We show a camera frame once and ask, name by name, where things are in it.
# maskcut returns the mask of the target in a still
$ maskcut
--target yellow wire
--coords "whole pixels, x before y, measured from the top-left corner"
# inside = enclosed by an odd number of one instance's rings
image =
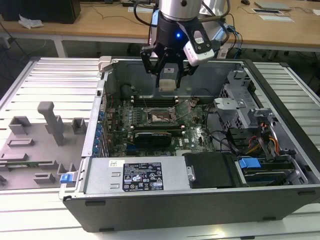
[[[257,150],[259,147],[260,147],[260,145],[257,145],[254,148],[252,148],[251,150],[247,151],[245,154],[250,154],[250,153],[254,152],[255,150]]]
[[[276,144],[276,141],[273,139],[273,138],[269,138],[269,140],[271,140],[272,142],[273,142],[273,144],[274,144],[274,150],[275,150],[275,152],[277,153],[277,154],[279,154],[278,153],[278,149],[277,149],[277,144]]]

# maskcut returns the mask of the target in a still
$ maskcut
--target floor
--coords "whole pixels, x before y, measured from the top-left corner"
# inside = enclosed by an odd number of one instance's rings
[[[19,45],[29,56],[35,57],[57,57],[57,52],[53,41],[40,39],[17,39]],[[85,41],[65,41],[64,43],[69,57],[71,58],[95,58],[96,44],[94,42]],[[105,43],[100,44],[101,55],[104,56],[128,56],[127,43]],[[139,56],[140,47],[134,45],[130,53],[131,56]],[[233,49],[228,58],[233,58],[236,50]],[[279,51],[277,56],[272,60],[268,60],[269,51],[253,49],[243,49],[242,54],[238,56],[241,59],[250,59],[254,62],[284,62],[306,82],[308,83],[312,76],[316,73],[320,65],[320,54],[315,55],[313,52],[294,52],[290,51],[285,55],[283,51]],[[13,81],[24,68],[27,59],[15,42],[11,43],[11,48],[0,50],[0,98],[6,93]],[[320,88],[320,79],[314,77],[310,87],[315,92]]]

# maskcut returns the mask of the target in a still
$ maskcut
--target white table leg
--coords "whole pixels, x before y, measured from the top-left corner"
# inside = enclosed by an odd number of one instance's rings
[[[63,41],[62,40],[53,40],[56,52],[58,53],[59,58],[67,58],[68,53],[66,49],[64,48]]]
[[[9,49],[10,48],[10,43],[8,42],[8,38],[7,37],[1,37],[0,38],[0,43],[2,44],[2,46],[5,49]]]

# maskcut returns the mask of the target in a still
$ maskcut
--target power supply label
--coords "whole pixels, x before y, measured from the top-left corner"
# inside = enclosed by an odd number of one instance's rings
[[[125,163],[122,190],[125,192],[158,191],[164,189],[160,162]]]

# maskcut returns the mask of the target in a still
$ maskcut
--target laptop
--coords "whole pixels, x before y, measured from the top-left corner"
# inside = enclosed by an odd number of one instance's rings
[[[255,1],[254,3],[261,9],[282,10],[282,11],[292,10],[286,4],[278,3],[278,2]]]

